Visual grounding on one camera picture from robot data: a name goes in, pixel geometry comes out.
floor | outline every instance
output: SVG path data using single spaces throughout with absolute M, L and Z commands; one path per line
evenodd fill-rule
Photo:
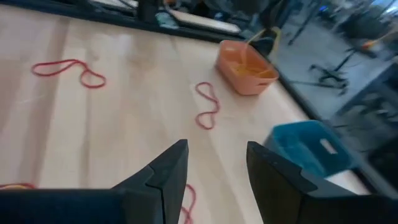
M 342 69 L 349 80 L 348 91 L 343 96 L 339 96 L 340 91 L 337 89 L 308 85 L 307 83 L 318 83 L 319 77 L 318 71 L 308 71 L 311 64 L 335 67 L 346 56 L 345 50 L 351 46 L 316 19 L 309 23 L 293 45 L 288 46 L 287 42 L 299 28 L 297 24 L 301 24 L 305 16 L 307 15 L 304 11 L 301 15 L 290 18 L 284 26 L 277 64 L 279 70 L 292 81 L 295 89 L 313 109 L 323 119 L 329 119 L 386 69 L 390 62 L 381 58 L 371 59 L 363 54 L 354 55 Z

orange plastic basket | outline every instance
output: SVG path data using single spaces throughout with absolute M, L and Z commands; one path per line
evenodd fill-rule
M 216 67 L 241 95 L 258 95 L 279 78 L 278 71 L 245 42 L 223 40 Z

light wood tabletop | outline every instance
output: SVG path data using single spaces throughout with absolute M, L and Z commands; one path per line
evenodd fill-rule
M 218 44 L 3 5 L 0 49 L 0 184 L 109 188 L 188 139 L 195 223 L 262 223 L 246 143 L 306 119 L 279 83 L 239 96 L 214 69 Z M 68 58 L 86 61 L 107 85 L 83 87 L 79 67 L 54 77 L 30 72 Z M 194 90 L 200 82 L 214 85 L 221 104 L 211 131 L 195 124 L 213 107 Z

blue plastic bin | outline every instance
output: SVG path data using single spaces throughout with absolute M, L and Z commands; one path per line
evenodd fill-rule
M 338 137 L 319 121 L 275 126 L 264 145 L 320 177 L 353 167 L 353 159 Z

metal stand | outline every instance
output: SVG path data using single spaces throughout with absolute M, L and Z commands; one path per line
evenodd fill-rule
M 289 45 L 292 45 L 294 43 L 294 41 L 300 36 L 300 34 L 304 31 L 304 29 L 306 28 L 306 26 L 308 25 L 308 23 L 311 21 L 312 18 L 314 18 L 320 8 L 320 6 L 322 5 L 321 0 L 319 0 L 318 2 L 315 3 L 315 6 L 312 8 L 310 14 L 308 15 L 308 17 L 306 18 L 306 20 L 304 21 L 304 23 L 301 25 L 301 27 L 298 29 L 298 31 L 294 34 L 293 38 L 289 41 Z
M 322 72 L 322 76 L 319 78 L 319 82 L 323 83 L 327 79 L 332 79 L 336 82 L 336 85 L 328 85 L 327 87 L 330 88 L 337 88 L 340 89 L 340 95 L 344 95 L 347 92 L 347 88 L 349 85 L 349 81 L 346 78 L 342 78 L 341 75 L 344 74 L 344 72 L 341 72 L 340 69 L 345 65 L 345 63 L 348 62 L 348 60 L 357 52 L 356 49 L 348 49 L 346 52 L 351 52 L 347 57 L 344 58 L 342 62 L 333 70 L 323 68 L 322 66 L 319 65 L 311 65 L 309 70 L 313 70 L 314 68 Z

